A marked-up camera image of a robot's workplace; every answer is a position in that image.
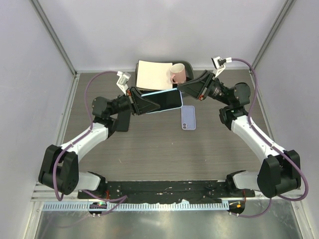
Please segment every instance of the gray wood tabletop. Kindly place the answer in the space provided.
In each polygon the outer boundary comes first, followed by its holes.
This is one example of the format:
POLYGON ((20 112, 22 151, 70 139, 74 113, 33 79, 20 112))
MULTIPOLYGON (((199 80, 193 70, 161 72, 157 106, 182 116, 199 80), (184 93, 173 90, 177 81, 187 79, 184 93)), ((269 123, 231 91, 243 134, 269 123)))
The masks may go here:
MULTIPOLYGON (((95 74, 81 74, 64 142, 89 126, 84 90, 95 74)), ((88 90, 88 104, 97 96, 113 99, 122 92, 115 74, 100 76, 88 90)), ((253 86, 247 70, 226 70, 219 79, 226 86, 246 82, 253 86)), ((184 105, 195 106, 196 130, 182 130, 180 109, 132 116, 128 132, 116 132, 97 145, 80 162, 80 171, 101 174, 107 180, 200 180, 225 179, 238 170, 258 171, 260 162, 245 142, 219 119, 224 105, 207 98, 200 102, 183 97, 184 105)), ((258 104, 255 123, 267 133, 258 104)))

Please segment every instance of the gray floor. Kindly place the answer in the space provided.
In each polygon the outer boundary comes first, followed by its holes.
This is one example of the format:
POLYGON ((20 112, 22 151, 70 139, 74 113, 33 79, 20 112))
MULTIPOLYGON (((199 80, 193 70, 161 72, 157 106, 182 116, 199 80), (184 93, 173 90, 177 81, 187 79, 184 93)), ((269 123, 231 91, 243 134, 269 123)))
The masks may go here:
MULTIPOLYGON (((244 214, 261 213, 269 200, 250 200, 244 214)), ((114 212, 101 218, 88 212, 42 212, 36 239, 299 239, 292 205, 273 200, 259 218, 226 211, 114 212)))
MULTIPOLYGON (((94 74, 81 74, 69 119, 65 142, 89 125, 84 107, 84 90, 94 74)), ((101 76, 88 91, 88 103, 97 96, 113 99, 121 94, 118 77, 101 76)), ((219 79, 227 86, 252 83, 246 70, 224 71, 219 79)), ((256 171, 260 162, 250 148, 219 120, 222 103, 183 98, 195 106, 197 128, 181 129, 180 109, 131 117, 128 132, 116 132, 91 150, 80 162, 81 171, 101 174, 107 180, 195 180, 225 179, 237 170, 256 171)), ((259 106, 253 119, 267 132, 259 106)))

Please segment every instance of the phone screen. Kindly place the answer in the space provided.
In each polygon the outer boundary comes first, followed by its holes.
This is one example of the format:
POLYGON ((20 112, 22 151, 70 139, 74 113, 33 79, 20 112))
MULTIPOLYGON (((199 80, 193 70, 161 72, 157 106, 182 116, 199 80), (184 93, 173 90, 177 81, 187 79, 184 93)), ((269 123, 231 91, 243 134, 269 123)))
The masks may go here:
POLYGON ((183 106, 181 92, 176 88, 172 90, 148 93, 141 96, 160 105, 159 109, 150 113, 169 111, 183 106))

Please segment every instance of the mug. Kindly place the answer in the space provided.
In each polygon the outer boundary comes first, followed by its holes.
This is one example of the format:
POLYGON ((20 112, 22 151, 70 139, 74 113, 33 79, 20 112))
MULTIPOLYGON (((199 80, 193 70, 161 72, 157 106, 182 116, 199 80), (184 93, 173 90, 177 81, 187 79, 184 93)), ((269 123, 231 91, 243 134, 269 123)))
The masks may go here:
POLYGON ((170 81, 172 84, 181 84, 186 81, 185 66, 183 64, 178 63, 170 68, 170 81))

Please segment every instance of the wall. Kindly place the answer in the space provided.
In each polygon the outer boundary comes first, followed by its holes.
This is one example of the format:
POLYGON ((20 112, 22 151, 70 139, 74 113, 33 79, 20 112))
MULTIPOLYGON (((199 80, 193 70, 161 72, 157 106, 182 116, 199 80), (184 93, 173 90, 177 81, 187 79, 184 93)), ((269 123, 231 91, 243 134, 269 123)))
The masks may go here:
POLYGON ((253 62, 284 2, 40 0, 74 67, 86 71, 134 69, 139 59, 253 62))
POLYGON ((313 230, 319 226, 318 8, 316 0, 296 1, 257 66, 274 137, 301 156, 302 171, 310 186, 303 204, 313 230))
POLYGON ((21 239, 72 76, 29 1, 2 0, 0 16, 0 232, 21 239))

